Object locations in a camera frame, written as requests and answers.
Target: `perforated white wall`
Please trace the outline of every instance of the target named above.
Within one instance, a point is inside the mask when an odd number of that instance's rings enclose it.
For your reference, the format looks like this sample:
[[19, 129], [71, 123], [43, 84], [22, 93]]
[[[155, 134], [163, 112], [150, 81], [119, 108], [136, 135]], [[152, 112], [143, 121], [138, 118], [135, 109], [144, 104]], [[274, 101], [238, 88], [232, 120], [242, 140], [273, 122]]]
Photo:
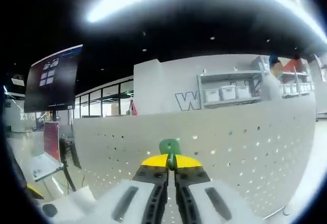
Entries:
[[[310, 154], [315, 126], [312, 95], [274, 102], [144, 116], [74, 121], [80, 163], [95, 198], [176, 138], [212, 179], [239, 191], [257, 216], [285, 206]], [[164, 220], [179, 218], [173, 184]]]

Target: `black monitor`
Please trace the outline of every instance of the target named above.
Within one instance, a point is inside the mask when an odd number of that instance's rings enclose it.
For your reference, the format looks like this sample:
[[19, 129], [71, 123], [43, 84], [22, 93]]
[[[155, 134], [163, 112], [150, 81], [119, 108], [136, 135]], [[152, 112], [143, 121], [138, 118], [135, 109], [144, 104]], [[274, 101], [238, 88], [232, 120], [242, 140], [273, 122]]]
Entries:
[[26, 84], [24, 112], [75, 108], [75, 81], [82, 45], [34, 63]]

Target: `ceiling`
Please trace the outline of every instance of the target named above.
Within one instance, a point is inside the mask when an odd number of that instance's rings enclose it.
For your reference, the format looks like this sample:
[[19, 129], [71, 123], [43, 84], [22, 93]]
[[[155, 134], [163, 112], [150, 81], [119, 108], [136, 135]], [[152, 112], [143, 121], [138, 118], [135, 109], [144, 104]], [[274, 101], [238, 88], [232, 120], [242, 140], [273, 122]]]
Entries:
[[[12, 0], [8, 72], [26, 79], [34, 62], [84, 44], [79, 94], [130, 76], [135, 64], [155, 58], [324, 51], [308, 25], [271, 0], [148, 0], [91, 24], [86, 13], [96, 1]], [[326, 0], [315, 2], [325, 17]]]

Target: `floor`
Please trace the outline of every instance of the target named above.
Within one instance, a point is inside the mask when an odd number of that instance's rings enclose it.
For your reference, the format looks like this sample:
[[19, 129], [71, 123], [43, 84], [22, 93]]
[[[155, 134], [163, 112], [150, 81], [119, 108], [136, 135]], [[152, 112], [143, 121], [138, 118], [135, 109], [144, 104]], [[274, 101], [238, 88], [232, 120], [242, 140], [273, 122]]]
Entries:
[[[47, 203], [55, 199], [72, 193], [68, 186], [67, 180], [62, 171], [53, 174], [50, 177], [34, 182], [28, 169], [27, 162], [33, 156], [42, 152], [42, 145], [35, 145], [32, 133], [12, 133], [8, 138], [9, 144], [13, 148], [13, 152], [18, 164], [21, 166], [28, 183], [33, 185], [44, 196], [44, 200], [40, 203]], [[297, 188], [290, 204], [277, 214], [266, 219], [268, 224], [286, 224], [293, 222], [297, 216], [303, 212], [312, 196], [319, 189], [323, 178], [326, 175], [327, 157], [327, 120], [319, 120], [316, 123], [315, 140], [311, 151], [310, 160], [303, 175], [302, 181]], [[73, 165], [70, 153], [67, 155], [68, 171], [77, 189], [87, 186], [86, 179], [82, 171]]]

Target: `green object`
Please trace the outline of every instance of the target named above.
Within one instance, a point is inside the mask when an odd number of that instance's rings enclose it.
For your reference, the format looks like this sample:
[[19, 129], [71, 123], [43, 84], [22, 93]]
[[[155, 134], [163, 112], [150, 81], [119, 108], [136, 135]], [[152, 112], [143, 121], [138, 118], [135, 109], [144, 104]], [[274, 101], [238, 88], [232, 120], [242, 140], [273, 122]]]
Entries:
[[175, 139], [165, 139], [160, 142], [159, 150], [161, 154], [169, 154], [168, 162], [170, 170], [175, 170], [175, 160], [174, 157], [176, 154], [181, 155], [179, 144]]

